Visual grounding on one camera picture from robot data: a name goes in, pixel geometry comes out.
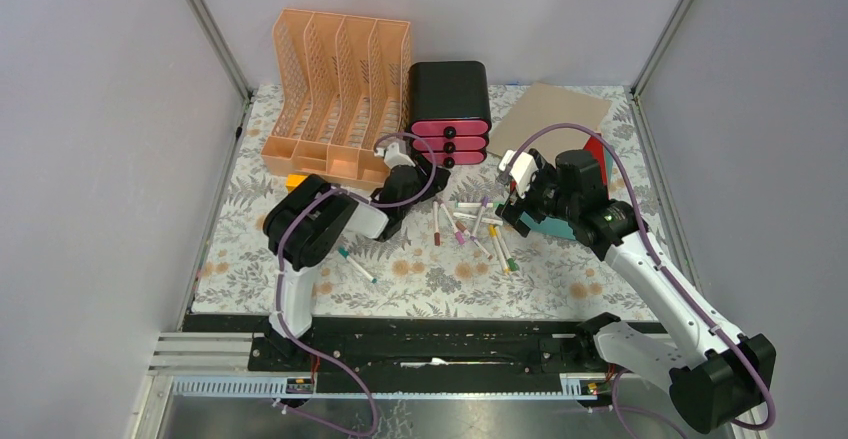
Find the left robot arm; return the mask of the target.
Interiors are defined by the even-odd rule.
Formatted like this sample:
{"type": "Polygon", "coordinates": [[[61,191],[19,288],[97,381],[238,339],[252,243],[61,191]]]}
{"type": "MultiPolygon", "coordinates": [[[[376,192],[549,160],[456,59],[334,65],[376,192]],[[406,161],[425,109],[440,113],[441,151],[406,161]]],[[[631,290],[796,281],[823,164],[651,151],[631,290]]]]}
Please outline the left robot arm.
{"type": "Polygon", "coordinates": [[[296,370],[309,360],[311,346],[302,336],[312,326],[310,296],[317,268],[342,234],[378,242],[392,238],[412,207],[435,198],[449,178],[443,167],[400,165],[390,170],[383,186],[363,198],[310,174],[268,213],[263,233],[279,263],[269,317],[279,336],[271,354],[282,367],[296,370]]]}

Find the black drawer cabinet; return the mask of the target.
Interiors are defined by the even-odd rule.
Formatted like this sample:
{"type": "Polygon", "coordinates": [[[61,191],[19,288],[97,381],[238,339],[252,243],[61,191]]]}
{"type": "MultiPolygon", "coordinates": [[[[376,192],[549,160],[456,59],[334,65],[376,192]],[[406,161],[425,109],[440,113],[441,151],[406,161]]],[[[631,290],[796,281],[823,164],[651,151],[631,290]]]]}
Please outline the black drawer cabinet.
{"type": "Polygon", "coordinates": [[[491,122],[487,71],[479,61],[417,62],[409,71],[410,121],[491,122]]]}

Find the pink top drawer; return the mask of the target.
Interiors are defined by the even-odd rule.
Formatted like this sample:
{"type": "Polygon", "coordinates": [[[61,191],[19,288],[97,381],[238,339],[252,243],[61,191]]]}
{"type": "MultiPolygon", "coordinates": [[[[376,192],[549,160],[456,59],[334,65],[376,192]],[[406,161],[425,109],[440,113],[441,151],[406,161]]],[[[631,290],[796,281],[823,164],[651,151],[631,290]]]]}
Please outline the pink top drawer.
{"type": "Polygon", "coordinates": [[[409,131],[421,137],[455,138],[458,136],[485,136],[491,124],[481,118],[454,118],[438,120],[416,120],[409,131]]]}

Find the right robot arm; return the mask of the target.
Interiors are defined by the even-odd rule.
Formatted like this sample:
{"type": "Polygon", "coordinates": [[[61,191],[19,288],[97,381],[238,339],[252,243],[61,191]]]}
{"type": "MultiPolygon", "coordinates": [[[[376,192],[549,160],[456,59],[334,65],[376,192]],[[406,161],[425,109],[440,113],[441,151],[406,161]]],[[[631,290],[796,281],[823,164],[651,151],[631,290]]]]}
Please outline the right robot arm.
{"type": "Polygon", "coordinates": [[[660,321],[671,341],[642,334],[604,313],[587,321],[575,361],[597,371],[613,363],[666,390],[687,425],[707,434],[762,404],[776,362],[773,344],[724,318],[669,263],[634,206],[610,198],[601,164],[587,150],[548,163],[534,149],[507,151],[498,165],[509,197],[496,213],[522,236],[525,217],[568,223],[576,240],[617,272],[660,321]]]}

